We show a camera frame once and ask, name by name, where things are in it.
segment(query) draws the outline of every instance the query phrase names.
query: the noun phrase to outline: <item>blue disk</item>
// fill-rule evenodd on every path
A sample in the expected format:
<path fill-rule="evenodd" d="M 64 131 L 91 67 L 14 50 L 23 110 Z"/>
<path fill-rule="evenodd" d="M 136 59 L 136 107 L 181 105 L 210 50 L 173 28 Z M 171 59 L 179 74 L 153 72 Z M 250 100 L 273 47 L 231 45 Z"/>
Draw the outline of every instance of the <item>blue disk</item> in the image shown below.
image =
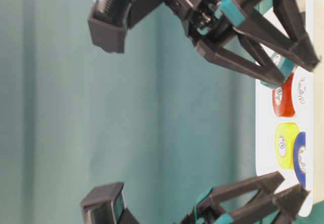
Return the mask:
<path fill-rule="evenodd" d="M 306 133 L 301 132 L 297 135 L 294 144 L 294 168 L 299 183 L 306 187 Z"/>
<path fill-rule="evenodd" d="M 275 61 L 275 58 L 277 56 L 279 56 L 279 61 Z M 274 53 L 271 56 L 271 59 L 277 65 L 277 67 L 279 68 L 279 70 L 281 71 L 283 76 L 285 76 L 285 81 L 286 81 L 288 79 L 288 77 L 291 75 L 291 73 L 293 72 L 293 70 L 295 68 L 295 64 L 293 62 L 291 62 L 290 60 L 282 57 L 281 55 L 278 55 L 277 53 Z M 270 89 L 273 89 L 273 90 L 278 88 L 278 86 L 275 86 L 271 83 L 264 82 L 264 81 L 261 81 L 261 84 L 266 87 L 269 87 Z"/>

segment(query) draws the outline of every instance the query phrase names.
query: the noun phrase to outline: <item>red disk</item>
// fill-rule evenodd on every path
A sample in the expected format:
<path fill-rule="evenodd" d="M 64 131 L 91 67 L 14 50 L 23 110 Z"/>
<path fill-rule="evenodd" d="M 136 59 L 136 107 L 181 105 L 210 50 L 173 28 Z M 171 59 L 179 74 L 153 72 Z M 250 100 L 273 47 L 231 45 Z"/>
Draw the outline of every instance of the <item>red disk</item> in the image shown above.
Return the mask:
<path fill-rule="evenodd" d="M 292 100 L 292 84 L 294 74 L 292 73 L 287 81 L 279 88 L 272 91 L 272 106 L 278 117 L 292 117 L 295 110 Z"/>

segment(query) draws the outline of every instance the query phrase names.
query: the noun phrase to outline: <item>yellow disk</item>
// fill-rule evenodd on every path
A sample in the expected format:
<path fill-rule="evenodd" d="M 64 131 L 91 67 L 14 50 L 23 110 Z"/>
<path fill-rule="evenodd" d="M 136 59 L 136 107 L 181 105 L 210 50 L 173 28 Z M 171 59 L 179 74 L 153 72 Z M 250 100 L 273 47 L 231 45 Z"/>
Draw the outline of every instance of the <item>yellow disk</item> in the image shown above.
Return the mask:
<path fill-rule="evenodd" d="M 294 143 L 299 132 L 295 123 L 284 123 L 277 126 L 274 139 L 275 155 L 283 169 L 294 169 Z"/>

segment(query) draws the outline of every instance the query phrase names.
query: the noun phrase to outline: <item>teal curtain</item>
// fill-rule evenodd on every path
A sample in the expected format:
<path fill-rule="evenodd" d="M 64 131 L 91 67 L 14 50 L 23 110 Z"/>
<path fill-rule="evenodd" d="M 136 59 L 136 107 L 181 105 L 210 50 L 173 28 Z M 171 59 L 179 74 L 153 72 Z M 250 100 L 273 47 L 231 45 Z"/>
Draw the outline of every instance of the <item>teal curtain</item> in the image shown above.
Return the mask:
<path fill-rule="evenodd" d="M 140 222 L 172 223 L 254 176 L 254 81 L 204 61 L 164 5 L 107 54 L 91 5 L 0 0 L 1 223 L 80 224 L 81 199 L 114 181 Z"/>

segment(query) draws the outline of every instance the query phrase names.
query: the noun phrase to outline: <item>circular label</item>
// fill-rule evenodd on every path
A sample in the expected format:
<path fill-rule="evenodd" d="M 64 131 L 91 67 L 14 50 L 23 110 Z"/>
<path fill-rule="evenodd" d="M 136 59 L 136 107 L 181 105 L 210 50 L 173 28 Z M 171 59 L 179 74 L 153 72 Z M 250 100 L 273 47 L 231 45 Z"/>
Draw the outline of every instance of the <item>circular label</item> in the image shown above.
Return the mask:
<path fill-rule="evenodd" d="M 274 58 L 273 58 L 273 62 L 275 65 L 278 66 L 278 64 L 280 63 L 280 59 L 281 59 L 281 56 L 279 54 L 277 54 Z"/>
<path fill-rule="evenodd" d="M 279 87 L 275 90 L 275 104 L 277 104 L 277 106 L 280 106 L 281 102 L 282 102 L 282 88 Z"/>
<path fill-rule="evenodd" d="M 281 135 L 278 141 L 278 150 L 279 154 L 284 157 L 286 155 L 286 141 L 285 138 Z"/>
<path fill-rule="evenodd" d="M 301 78 L 297 87 L 298 100 L 301 104 L 305 104 L 307 102 L 307 87 L 308 84 L 306 78 Z"/>
<path fill-rule="evenodd" d="M 306 173 L 306 147 L 302 146 L 298 151 L 298 164 L 303 173 Z"/>

